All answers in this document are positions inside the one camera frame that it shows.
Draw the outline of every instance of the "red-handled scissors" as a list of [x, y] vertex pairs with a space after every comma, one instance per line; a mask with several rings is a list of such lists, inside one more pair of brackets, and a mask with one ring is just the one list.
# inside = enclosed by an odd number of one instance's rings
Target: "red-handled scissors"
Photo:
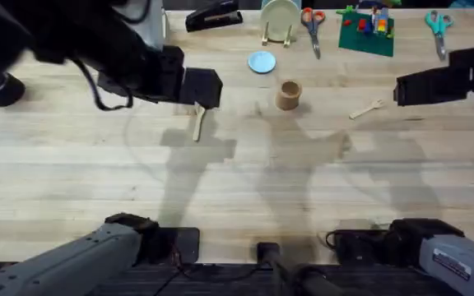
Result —
[[301, 12], [301, 24], [309, 29], [310, 40], [312, 40], [312, 48], [316, 54], [316, 58], [321, 58], [321, 50], [319, 50], [318, 26], [325, 21], [324, 12], [314, 12], [312, 8], [306, 7]]

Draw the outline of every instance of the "wooden stick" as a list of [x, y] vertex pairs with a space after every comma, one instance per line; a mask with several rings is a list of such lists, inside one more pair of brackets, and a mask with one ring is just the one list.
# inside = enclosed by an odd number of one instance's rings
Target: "wooden stick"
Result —
[[195, 129], [193, 130], [193, 140], [198, 141], [201, 137], [202, 120], [206, 114], [206, 109], [200, 104], [195, 103], [195, 110], [197, 111], [197, 121], [195, 122]]

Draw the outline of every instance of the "white plate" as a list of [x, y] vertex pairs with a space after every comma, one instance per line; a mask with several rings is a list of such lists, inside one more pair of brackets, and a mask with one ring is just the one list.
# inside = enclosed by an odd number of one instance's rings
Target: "white plate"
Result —
[[268, 22], [268, 38], [284, 41], [290, 25], [293, 35], [297, 31], [301, 22], [300, 14], [300, 9], [291, 0], [272, 0], [261, 10], [261, 30], [264, 30]]

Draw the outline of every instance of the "label sticker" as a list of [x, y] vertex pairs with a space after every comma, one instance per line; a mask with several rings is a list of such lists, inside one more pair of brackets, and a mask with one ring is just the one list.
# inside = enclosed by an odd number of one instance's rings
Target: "label sticker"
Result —
[[441, 266], [449, 269], [465, 280], [471, 279], [471, 267], [461, 263], [437, 248], [433, 250], [433, 261], [439, 263]]

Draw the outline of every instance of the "wooden cup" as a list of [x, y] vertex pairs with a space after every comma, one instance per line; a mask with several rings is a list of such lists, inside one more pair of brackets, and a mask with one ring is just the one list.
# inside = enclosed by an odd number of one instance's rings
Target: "wooden cup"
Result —
[[292, 110], [300, 104], [303, 88], [296, 81], [283, 81], [276, 95], [276, 106], [281, 110]]

